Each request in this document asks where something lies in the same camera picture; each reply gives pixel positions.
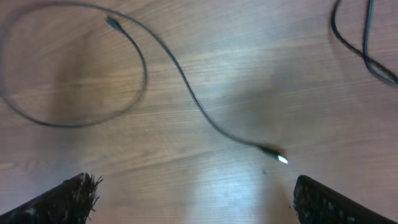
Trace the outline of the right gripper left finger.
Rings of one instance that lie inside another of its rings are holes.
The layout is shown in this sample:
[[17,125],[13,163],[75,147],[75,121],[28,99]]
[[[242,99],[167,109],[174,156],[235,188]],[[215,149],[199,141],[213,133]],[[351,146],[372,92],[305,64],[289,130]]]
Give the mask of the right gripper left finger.
[[1,215],[1,224],[85,224],[102,177],[82,172]]

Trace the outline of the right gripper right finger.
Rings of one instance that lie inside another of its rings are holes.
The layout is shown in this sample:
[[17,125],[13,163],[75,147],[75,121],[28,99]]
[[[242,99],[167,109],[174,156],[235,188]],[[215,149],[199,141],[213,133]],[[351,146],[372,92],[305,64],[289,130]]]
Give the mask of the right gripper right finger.
[[307,175],[297,178],[293,208],[301,224],[397,224]]

